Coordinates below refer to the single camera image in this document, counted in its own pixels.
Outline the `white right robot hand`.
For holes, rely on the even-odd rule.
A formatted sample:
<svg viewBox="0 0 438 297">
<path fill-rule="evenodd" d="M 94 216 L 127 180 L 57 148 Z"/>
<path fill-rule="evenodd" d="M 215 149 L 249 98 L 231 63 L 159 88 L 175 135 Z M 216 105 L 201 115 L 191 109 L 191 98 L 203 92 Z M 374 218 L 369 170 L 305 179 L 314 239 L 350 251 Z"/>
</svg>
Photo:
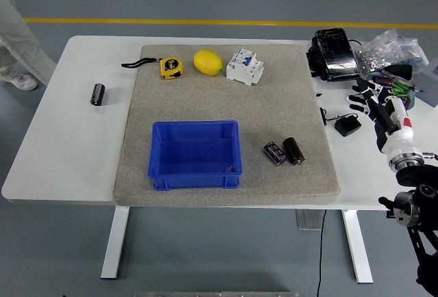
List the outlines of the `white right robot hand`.
<svg viewBox="0 0 438 297">
<path fill-rule="evenodd" d="M 422 163 L 421 150 L 414 144 L 413 128 L 402 99 L 385 87 L 362 78 L 352 87 L 356 92 L 347 101 L 350 108 L 369 116 L 374 123 L 376 143 L 388 162 Z"/>
</svg>

